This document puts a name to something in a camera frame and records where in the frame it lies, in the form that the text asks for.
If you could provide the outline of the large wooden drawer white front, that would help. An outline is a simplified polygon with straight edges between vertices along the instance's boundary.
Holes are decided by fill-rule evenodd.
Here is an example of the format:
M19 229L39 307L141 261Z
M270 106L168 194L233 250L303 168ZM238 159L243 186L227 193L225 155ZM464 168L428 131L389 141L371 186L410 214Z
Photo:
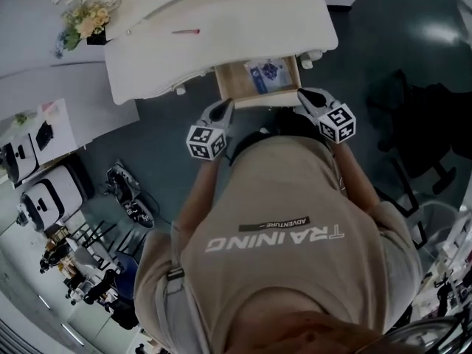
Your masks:
M215 66L221 99L232 98L235 108L296 107L300 105L297 90L301 87L298 64L295 56L284 57L292 83L281 90L259 94L252 78L243 66L243 61Z

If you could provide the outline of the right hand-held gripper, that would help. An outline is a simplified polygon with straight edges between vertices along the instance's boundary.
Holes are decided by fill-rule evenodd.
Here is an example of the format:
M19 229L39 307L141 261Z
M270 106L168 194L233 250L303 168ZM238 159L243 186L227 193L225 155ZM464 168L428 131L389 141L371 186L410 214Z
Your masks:
M356 134L356 118L347 104L331 109L326 114L325 107L330 107L333 97L321 88L299 88L297 96L303 108L313 118L319 118L321 135L339 144Z

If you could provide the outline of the black patterned device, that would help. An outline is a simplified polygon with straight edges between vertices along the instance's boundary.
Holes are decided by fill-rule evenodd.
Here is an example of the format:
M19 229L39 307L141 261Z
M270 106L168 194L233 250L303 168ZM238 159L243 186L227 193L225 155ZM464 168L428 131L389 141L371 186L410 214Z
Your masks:
M127 216L140 226L152 229L155 226L154 217L140 198L131 199L121 203Z

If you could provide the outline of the person's right forearm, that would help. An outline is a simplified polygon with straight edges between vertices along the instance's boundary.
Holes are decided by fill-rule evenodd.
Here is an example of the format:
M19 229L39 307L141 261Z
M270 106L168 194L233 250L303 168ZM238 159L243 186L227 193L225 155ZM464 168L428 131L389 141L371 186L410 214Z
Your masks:
M330 148L343 179L347 197L362 211L370 212L381 201L353 152L345 142L332 143Z

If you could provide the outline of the person's left forearm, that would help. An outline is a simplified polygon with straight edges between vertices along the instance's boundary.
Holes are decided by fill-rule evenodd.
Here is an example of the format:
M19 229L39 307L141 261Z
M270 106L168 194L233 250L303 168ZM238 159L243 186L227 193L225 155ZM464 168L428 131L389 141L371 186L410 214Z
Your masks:
M194 185L174 223L178 233L189 240L212 209L218 180L219 161L203 162Z

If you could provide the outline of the white dressing table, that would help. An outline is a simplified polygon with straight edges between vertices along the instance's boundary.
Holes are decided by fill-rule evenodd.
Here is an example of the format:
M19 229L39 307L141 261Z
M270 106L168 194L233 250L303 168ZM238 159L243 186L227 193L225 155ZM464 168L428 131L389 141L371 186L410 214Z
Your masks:
M199 29L198 35L173 35ZM121 0L105 29L117 105L164 94L208 69L333 50L325 0Z

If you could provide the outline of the yellow flower bouquet black pot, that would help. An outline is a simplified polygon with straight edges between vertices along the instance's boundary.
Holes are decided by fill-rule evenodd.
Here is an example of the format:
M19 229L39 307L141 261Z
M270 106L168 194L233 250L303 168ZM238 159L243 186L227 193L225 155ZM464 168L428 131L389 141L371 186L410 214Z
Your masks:
M103 37L112 12L120 5L121 0L72 0L61 15L63 29L57 36L54 56L61 59L81 42Z

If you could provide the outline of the blue chair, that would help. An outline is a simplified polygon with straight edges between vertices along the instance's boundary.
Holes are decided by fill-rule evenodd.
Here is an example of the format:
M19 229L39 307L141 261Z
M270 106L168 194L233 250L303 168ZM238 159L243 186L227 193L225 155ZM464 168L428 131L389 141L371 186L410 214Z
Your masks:
M114 278L115 288L122 298L133 300L138 262L133 256L122 251L116 251L115 255L120 268Z

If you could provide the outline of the person's beige t-shirt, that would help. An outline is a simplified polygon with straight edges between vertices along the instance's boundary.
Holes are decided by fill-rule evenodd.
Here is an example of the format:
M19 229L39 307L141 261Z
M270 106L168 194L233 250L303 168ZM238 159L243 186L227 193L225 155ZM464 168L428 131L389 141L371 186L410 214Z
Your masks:
M224 354L234 324L273 313L323 313L386 337L421 275L391 203L362 211L330 145L275 136L236 158L189 240L174 224L147 236L134 304L172 354Z

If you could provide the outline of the blue and white packet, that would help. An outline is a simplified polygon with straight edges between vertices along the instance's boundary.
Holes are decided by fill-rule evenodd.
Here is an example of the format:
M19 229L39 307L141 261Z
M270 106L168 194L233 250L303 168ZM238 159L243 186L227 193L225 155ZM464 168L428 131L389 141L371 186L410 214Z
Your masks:
M282 58L249 60L243 66L258 94L280 91L292 84L287 62Z

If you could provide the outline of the grey hand-held device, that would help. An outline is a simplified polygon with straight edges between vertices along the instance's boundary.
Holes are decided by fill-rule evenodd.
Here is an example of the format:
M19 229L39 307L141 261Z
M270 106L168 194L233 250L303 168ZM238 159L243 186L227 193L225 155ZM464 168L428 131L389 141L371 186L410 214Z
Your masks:
M108 191L118 202L132 201L139 196L139 182L129 173L120 160L106 172Z

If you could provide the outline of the black tablet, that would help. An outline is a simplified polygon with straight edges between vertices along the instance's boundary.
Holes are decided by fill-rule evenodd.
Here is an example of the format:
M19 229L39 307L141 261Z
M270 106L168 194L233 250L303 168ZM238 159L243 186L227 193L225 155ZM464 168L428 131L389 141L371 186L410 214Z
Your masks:
M44 148L53 138L54 132L52 130L52 126L48 122L44 121L35 136L35 141L39 151L44 150Z

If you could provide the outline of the white machine black top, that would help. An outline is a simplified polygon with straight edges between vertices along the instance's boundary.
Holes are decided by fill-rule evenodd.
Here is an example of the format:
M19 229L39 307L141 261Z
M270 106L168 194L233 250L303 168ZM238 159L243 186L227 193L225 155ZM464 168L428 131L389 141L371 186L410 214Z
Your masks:
M1 148L1 160L9 180L18 184L39 168L29 133L17 137Z
M62 163L22 192L15 222L43 232L69 218L93 196L88 174L73 164Z

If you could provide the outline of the black office chair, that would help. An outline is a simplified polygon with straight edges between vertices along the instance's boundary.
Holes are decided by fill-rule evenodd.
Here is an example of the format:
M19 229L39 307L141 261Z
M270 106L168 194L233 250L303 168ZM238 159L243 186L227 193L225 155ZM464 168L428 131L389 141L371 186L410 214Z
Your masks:
M374 82L367 92L369 118L381 135L378 149L383 153L396 149L409 178L435 170L439 179L432 192L438 195L452 183L457 170L446 170L441 164L451 144L440 130L436 98L433 86L411 86L401 70Z

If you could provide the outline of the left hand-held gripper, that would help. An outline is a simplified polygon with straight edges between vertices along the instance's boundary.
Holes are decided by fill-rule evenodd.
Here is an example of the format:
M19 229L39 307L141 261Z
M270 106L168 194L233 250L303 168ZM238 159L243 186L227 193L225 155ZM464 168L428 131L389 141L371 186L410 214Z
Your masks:
M219 100L204 109L187 134L186 145L191 157L215 160L225 151L234 110L235 102L231 98Z

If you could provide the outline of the pink paper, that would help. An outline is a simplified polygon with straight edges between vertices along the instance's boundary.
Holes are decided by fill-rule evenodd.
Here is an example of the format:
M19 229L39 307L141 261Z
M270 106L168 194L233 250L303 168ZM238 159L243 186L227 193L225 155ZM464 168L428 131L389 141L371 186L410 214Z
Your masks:
M42 104L41 114L46 122L50 123L54 121L55 117L60 114L60 106L58 105L58 101Z

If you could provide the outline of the black metal frame chair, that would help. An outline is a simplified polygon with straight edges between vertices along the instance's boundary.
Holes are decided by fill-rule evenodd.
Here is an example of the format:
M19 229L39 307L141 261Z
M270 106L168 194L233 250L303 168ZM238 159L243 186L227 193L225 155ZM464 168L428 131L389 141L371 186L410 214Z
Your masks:
M120 267L121 254L131 256L138 262L148 232L149 229L128 221L85 222L70 234L66 242L72 250L74 264L93 271L104 271Z

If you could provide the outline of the white shelf unit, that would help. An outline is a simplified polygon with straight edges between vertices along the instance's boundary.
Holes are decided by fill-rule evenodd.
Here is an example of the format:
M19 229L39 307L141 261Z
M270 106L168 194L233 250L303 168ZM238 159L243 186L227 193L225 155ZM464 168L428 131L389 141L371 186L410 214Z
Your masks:
M0 78L0 122L61 99L80 147L139 121L134 100L115 104L104 63L79 63Z

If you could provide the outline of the white desk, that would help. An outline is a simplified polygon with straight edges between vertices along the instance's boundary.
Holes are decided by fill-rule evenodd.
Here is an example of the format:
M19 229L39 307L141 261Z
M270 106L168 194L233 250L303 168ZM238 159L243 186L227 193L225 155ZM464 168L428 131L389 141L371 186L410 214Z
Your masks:
M17 137L24 136L27 133L29 133L31 136L32 146L34 147L35 155L39 164L38 170L40 170L42 167L45 167L48 163L77 149L72 125L70 123L69 115L66 109L66 101L64 99L59 99L56 101L58 101L58 105L60 106L60 114L55 117L54 121L49 123L52 126L54 138L49 142L44 150L39 151L35 141L36 133L45 121L41 114L41 106L39 106L35 111L25 111L30 113L30 120L28 122L22 126L18 126L13 120L7 131L2 136L0 136L1 164L1 148L8 142L13 141Z

